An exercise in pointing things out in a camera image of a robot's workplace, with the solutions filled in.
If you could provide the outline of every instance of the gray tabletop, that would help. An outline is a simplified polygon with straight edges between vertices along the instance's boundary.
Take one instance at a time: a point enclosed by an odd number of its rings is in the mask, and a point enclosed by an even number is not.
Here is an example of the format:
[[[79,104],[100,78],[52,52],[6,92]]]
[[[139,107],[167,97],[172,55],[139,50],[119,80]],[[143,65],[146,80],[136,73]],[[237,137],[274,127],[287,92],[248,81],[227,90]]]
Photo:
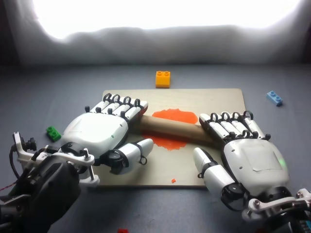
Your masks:
[[[171,71],[171,88],[240,88],[246,109],[287,161],[289,190],[311,189],[311,66],[303,65],[0,69],[0,187],[15,181],[8,158],[13,132],[27,140],[34,137],[39,148],[50,144],[48,126],[62,132],[85,105],[97,104],[104,90],[155,88],[157,70]],[[283,98],[282,107],[267,100],[271,90]],[[127,228],[130,233],[231,233],[256,227],[205,189],[136,188],[84,190],[50,232],[116,233]]]

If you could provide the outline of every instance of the white backdrop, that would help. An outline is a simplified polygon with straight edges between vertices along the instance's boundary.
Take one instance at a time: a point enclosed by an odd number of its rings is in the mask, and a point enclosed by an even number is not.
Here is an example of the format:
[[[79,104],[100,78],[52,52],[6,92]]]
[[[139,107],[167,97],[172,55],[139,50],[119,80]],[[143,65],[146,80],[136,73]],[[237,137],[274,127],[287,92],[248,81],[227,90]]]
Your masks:
[[[310,0],[113,2],[5,0],[22,63],[298,63],[311,22]]]

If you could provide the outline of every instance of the green toy block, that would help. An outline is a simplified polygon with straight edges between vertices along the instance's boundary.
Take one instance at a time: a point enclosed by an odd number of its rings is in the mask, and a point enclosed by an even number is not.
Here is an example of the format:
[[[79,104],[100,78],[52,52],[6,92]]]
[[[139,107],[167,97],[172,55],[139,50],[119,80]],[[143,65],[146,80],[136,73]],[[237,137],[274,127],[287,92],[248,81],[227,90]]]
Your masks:
[[[62,137],[60,133],[54,128],[54,126],[50,126],[47,128],[47,134],[53,142],[56,142]]]

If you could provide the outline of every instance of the cutting board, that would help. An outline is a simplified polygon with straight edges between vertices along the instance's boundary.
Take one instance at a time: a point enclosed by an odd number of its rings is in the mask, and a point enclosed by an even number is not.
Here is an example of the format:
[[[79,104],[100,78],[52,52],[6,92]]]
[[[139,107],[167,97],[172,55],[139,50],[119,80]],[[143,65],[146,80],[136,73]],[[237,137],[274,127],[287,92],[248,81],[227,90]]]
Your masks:
[[[152,116],[154,112],[167,109],[180,109],[193,112],[199,117],[201,113],[211,114],[245,111],[242,91],[240,89],[154,89],[154,90],[107,90],[104,94],[119,94],[148,101],[145,115]],[[142,139],[142,135],[130,134],[126,142]],[[145,166],[124,175],[113,175],[110,168],[101,165],[94,166],[94,172],[100,178],[102,186],[204,186],[198,179],[198,171],[193,161],[193,150],[204,148],[220,164],[220,151],[193,143],[186,144],[179,150],[168,151],[154,144],[153,151],[148,156]]]

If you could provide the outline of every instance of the wooden rolling pin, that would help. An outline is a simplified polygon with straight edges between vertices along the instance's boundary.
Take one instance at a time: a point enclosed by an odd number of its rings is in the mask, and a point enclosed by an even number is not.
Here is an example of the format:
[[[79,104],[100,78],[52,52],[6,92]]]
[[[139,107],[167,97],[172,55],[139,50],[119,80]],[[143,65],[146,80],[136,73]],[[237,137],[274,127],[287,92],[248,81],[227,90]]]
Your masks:
[[[201,125],[143,115],[141,120],[134,124],[133,129],[143,133],[219,147]]]

